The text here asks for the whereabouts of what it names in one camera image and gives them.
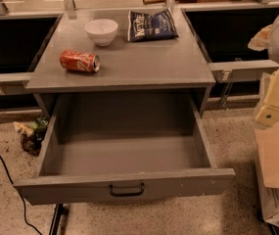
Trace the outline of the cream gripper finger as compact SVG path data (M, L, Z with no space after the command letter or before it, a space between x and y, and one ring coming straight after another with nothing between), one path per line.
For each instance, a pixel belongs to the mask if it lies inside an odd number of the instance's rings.
M269 46L272 25L262 28L248 43L248 48L254 51L263 51Z
M255 123L266 127L279 121L279 70L264 78L265 95L260 98Z

